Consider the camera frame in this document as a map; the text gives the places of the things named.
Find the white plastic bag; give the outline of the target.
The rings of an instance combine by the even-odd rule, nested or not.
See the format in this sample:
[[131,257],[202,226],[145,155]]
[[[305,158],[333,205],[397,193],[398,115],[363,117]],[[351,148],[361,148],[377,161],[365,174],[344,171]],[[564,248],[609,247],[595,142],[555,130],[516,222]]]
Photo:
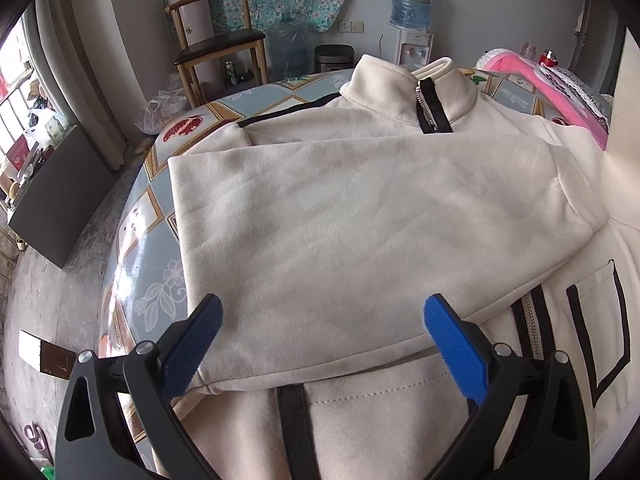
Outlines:
[[160,89],[154,98],[146,102],[134,118],[134,125],[148,136],[157,136],[172,120],[190,110],[191,104],[184,93],[180,76],[170,74],[167,87]]

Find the grey curtain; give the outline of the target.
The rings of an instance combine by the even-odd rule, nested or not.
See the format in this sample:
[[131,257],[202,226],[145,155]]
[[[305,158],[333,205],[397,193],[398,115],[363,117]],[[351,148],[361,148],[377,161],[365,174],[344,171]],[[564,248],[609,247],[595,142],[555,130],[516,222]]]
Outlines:
[[145,101],[112,0],[30,0],[28,52],[54,107],[88,136],[109,170],[126,164]]

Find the white water dispenser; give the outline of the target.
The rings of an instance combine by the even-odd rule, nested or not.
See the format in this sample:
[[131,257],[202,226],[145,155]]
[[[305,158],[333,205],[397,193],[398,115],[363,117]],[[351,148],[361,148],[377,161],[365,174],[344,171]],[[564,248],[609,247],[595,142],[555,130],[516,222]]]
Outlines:
[[408,70],[418,70],[430,62],[434,35],[430,32],[398,28],[395,63]]

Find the wooden chair with dark seat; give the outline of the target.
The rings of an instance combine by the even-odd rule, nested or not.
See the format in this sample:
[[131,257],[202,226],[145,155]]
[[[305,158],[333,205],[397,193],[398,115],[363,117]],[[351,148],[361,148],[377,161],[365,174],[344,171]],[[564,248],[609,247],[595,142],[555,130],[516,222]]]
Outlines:
[[233,53],[248,51],[258,84],[268,84],[266,35],[253,27],[248,0],[241,0],[244,24],[242,29],[224,32],[221,35],[213,36],[213,38],[188,45],[186,28],[183,25],[180,10],[189,4],[205,1],[208,0],[177,0],[174,3],[169,3],[165,8],[165,12],[171,16],[177,31],[181,51],[175,60],[175,66],[186,98],[192,108],[206,103],[198,75],[195,73],[195,66],[207,61],[219,60]]

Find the brown and white box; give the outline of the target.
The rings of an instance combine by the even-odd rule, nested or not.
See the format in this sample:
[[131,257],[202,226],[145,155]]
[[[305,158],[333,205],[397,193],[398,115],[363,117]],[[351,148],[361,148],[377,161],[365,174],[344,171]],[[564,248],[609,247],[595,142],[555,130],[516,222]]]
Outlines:
[[18,356],[41,374],[69,380],[77,354],[26,330],[18,334]]

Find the blue water bottle on dispenser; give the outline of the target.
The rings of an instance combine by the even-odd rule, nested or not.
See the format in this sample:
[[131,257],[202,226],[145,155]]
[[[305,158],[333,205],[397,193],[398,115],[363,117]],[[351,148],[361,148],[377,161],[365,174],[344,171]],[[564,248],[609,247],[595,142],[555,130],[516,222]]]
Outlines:
[[432,0],[392,0],[390,24],[427,32],[431,26]]

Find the fruit-patterned bed sheet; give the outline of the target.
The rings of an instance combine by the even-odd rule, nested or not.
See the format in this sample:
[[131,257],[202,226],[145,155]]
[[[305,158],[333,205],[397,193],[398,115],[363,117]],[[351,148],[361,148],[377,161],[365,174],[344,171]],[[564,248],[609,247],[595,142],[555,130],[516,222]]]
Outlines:
[[172,401],[227,479],[288,478],[281,400],[323,479],[417,479],[466,416],[422,318],[439,292],[516,341],[511,304],[582,247],[551,122],[443,58],[246,90],[158,135],[116,235],[105,302],[157,339],[206,295],[212,348]]

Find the empty clear water jug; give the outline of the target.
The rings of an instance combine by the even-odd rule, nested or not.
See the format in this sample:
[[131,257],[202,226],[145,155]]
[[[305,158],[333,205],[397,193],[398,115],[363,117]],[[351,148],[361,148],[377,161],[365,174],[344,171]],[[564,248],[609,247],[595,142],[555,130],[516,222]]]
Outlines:
[[284,12],[267,32],[267,47],[274,76],[285,80],[310,71],[309,28],[304,21]]

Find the dark grey low cabinet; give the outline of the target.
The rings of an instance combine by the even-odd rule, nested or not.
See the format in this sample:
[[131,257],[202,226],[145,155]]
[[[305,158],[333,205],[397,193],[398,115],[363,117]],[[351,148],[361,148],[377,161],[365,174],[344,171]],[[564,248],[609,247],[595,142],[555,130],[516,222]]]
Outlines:
[[62,269],[113,185],[84,130],[73,126],[17,197],[9,228]]

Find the grey lace pillow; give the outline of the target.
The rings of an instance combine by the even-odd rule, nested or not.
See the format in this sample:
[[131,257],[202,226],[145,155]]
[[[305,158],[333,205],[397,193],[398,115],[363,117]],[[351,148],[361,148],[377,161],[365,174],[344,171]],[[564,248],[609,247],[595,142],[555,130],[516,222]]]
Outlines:
[[585,107],[591,110],[597,118],[610,122],[613,113],[614,99],[608,94],[601,94],[589,87],[575,74],[562,67],[539,66],[541,71],[552,78],[554,82],[560,84],[570,96],[578,99]]

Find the white cylindrical appliance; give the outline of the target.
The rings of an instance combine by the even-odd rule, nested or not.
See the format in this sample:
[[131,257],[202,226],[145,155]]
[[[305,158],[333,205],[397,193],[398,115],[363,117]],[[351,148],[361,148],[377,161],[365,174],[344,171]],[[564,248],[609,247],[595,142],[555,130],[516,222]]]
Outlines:
[[[178,0],[167,0],[169,4]],[[190,3],[179,9],[186,35],[186,44],[193,46],[200,41],[210,39],[215,36],[212,16],[207,0]],[[221,79],[221,68],[219,60],[210,60],[194,67],[198,81],[207,99],[224,88]]]

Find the white wall socket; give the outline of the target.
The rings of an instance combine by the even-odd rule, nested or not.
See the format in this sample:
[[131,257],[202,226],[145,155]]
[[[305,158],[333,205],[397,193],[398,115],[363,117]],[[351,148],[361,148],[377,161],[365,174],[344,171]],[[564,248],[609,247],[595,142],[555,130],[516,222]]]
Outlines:
[[363,21],[339,21],[339,32],[350,32],[351,34],[363,34],[364,23]]

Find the pink floral blanket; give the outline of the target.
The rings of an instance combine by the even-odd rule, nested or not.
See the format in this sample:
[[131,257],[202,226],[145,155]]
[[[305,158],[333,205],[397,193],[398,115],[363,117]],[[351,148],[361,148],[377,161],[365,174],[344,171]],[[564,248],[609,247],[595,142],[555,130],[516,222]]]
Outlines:
[[506,49],[489,50],[475,64],[475,68],[483,73],[514,76],[514,84],[524,82],[525,90],[532,88],[535,94],[543,96],[558,111],[563,125],[586,128],[597,146],[604,151],[608,143],[610,123],[593,115],[588,107],[545,75],[539,66],[539,63]]

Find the cream zip-up jacket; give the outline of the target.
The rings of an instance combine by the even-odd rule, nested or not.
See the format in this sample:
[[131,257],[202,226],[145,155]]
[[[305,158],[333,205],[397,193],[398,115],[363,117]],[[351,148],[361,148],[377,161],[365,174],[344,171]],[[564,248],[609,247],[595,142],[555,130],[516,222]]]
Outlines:
[[590,472],[639,418],[639,112],[612,136],[511,110],[442,58],[366,56],[335,98],[168,162],[186,296],[222,323],[176,411],[222,478],[421,479],[468,417],[423,322],[444,296],[517,352],[570,357]]

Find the black trash bin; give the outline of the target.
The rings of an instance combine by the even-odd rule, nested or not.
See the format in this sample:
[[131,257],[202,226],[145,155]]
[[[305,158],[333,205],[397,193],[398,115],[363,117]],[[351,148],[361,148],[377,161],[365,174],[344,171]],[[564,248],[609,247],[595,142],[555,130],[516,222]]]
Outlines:
[[318,44],[314,48],[316,73],[349,70],[355,64],[355,50],[348,44]]

